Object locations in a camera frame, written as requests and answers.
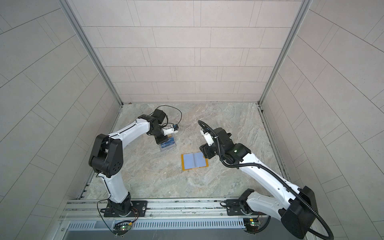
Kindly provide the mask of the yellow leather card holder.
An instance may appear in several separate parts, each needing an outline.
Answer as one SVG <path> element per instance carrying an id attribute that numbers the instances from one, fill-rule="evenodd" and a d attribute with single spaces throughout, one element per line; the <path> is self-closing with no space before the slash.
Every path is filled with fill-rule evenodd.
<path id="1" fill-rule="evenodd" d="M 206 159 L 201 152 L 182 154 L 181 162 L 183 171 L 206 168 L 209 166 L 208 159 Z"/>

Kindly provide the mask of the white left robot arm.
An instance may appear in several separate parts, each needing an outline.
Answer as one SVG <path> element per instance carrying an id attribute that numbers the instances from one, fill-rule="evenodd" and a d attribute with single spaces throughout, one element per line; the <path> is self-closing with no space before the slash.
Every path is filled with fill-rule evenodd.
<path id="1" fill-rule="evenodd" d="M 108 206 L 116 215 L 126 216 L 131 212 L 131 196 L 120 173 L 124 165 L 123 149 L 143 134 L 153 136 L 156 144 L 168 140 L 168 136 L 179 129 L 178 125 L 167 128 L 162 125 L 167 115 L 159 109 L 151 115 L 141 115 L 123 129 L 108 134 L 100 134 L 94 141 L 89 165 L 101 178 L 109 193 Z"/>

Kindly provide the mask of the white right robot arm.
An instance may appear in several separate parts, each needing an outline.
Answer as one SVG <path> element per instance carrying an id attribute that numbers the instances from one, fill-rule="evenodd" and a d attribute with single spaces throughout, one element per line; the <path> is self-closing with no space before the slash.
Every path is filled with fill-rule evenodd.
<path id="1" fill-rule="evenodd" d="M 211 159 L 218 156 L 227 168 L 236 168 L 251 176 L 269 191 L 274 199 L 262 201 L 255 191 L 248 189 L 240 197 L 243 212 L 262 212 L 282 222 L 283 226 L 296 238 L 303 239 L 307 233 L 322 239 L 332 239 L 333 235 L 324 236 L 311 228 L 315 220 L 324 223 L 319 215 L 314 191 L 307 186 L 299 186 L 276 174 L 252 151 L 243 144 L 234 144 L 231 134 L 223 128 L 212 129 L 199 121 L 201 134 L 206 144 L 200 146 L 204 157 Z"/>

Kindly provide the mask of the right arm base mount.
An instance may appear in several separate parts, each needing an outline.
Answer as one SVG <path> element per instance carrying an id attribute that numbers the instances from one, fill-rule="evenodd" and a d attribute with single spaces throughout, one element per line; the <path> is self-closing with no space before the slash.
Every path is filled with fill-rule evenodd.
<path id="1" fill-rule="evenodd" d="M 220 205 L 227 210 L 228 216 L 263 216 L 262 212 L 255 212 L 251 210 L 245 201 L 238 199 L 227 199 L 220 203 Z"/>

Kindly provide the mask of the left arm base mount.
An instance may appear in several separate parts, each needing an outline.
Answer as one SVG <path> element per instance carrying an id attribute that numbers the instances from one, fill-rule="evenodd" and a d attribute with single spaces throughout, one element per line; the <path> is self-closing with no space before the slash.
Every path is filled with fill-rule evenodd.
<path id="1" fill-rule="evenodd" d="M 147 206 L 147 201 L 130 201 L 118 204 L 108 200 L 107 207 L 100 209 L 100 212 L 107 218 L 144 217 Z"/>

